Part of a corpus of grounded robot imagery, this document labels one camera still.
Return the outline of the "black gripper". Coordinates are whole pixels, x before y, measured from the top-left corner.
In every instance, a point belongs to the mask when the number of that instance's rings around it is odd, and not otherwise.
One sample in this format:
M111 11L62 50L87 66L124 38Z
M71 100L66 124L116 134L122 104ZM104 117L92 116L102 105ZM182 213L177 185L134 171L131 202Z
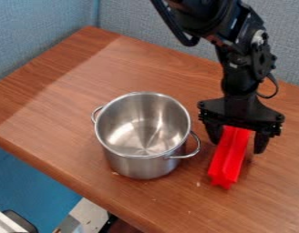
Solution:
M203 121L213 144L218 144L225 125L256 131L254 153L266 150L270 137L280 136L285 115L269 108L257 95L225 96L198 102L199 119Z

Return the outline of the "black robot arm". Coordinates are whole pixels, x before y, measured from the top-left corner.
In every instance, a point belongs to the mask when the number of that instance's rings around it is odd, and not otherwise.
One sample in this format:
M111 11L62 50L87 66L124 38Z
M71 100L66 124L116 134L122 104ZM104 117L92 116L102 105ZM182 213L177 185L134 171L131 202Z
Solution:
M285 115L265 106L258 87L276 81L277 56L272 53L265 21L242 0L150 0L166 25L185 46L202 39L215 47L223 68L225 96L198 102L199 120L213 143L226 126L256 132L254 152L266 150L281 134Z

